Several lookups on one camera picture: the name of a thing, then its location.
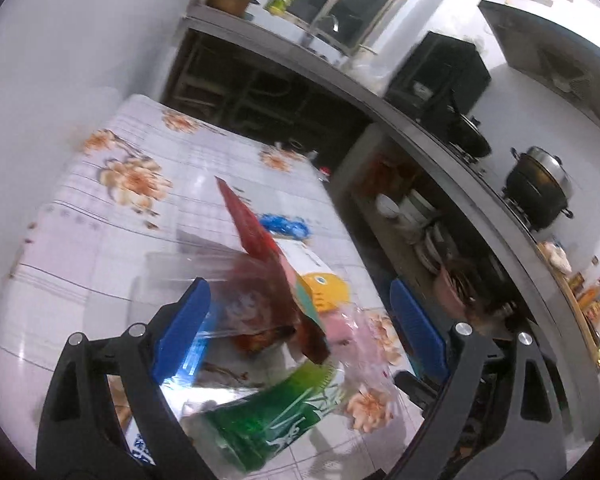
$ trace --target blue object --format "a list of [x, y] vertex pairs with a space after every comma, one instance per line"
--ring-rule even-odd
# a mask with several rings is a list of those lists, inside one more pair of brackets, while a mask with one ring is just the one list
[[443, 384], [449, 377], [445, 341], [402, 280], [392, 282], [389, 297], [391, 308], [423, 373], [438, 384]]
[[289, 220], [280, 215], [266, 214], [260, 217], [260, 225], [267, 231], [291, 236], [295, 240], [305, 240], [309, 237], [309, 228], [301, 220]]
[[201, 278], [195, 279], [178, 301], [178, 305], [178, 313], [155, 345], [152, 377], [158, 384], [176, 376], [183, 367], [184, 373], [191, 379], [206, 350], [208, 340], [198, 339], [196, 334], [203, 325], [211, 305], [209, 284]]

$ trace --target silver screw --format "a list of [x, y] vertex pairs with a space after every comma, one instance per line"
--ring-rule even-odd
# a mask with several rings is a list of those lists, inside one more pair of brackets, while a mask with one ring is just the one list
[[74, 332], [69, 336], [67, 342], [71, 346], [78, 346], [83, 340], [82, 334], [80, 332]]
[[518, 334], [518, 341], [520, 341], [523, 345], [529, 346], [534, 339], [526, 332], [520, 332]]
[[143, 323], [136, 323], [129, 327], [129, 335], [131, 337], [140, 337], [146, 332], [146, 325]]
[[460, 322], [456, 325], [456, 332], [461, 335], [471, 335], [474, 329], [468, 323]]

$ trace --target range hood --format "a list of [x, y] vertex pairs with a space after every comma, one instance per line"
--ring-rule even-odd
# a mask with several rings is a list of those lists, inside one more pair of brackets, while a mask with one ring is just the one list
[[600, 47], [530, 12], [478, 4], [510, 67], [566, 99], [600, 127]]

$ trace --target blue gripper pad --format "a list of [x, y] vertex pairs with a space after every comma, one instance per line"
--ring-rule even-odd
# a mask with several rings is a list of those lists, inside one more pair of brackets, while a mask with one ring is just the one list
[[391, 307], [420, 362], [424, 374], [443, 384], [449, 377], [445, 342], [430, 322], [420, 303], [401, 280], [393, 280], [389, 292]]
[[180, 365], [190, 360], [189, 349], [211, 305], [209, 284], [201, 278], [196, 279], [178, 304], [178, 313], [155, 345], [152, 377], [158, 384], [176, 375]]

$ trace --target floral tablecloth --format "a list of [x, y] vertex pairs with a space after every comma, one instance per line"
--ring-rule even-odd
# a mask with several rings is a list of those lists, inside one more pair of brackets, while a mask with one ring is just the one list
[[[134, 95], [68, 166], [54, 199], [29, 225], [5, 290], [0, 423], [30, 462], [36, 421], [66, 338], [73, 332], [106, 338], [126, 329], [145, 255], [176, 253], [191, 237], [240, 249], [215, 176], [258, 214], [302, 217], [312, 232], [308, 245], [349, 283], [352, 301], [382, 335], [391, 370], [410, 369], [368, 272], [304, 157]], [[373, 434], [329, 415], [252, 478], [357, 480], [389, 470], [422, 421], [406, 396], [399, 411]]]

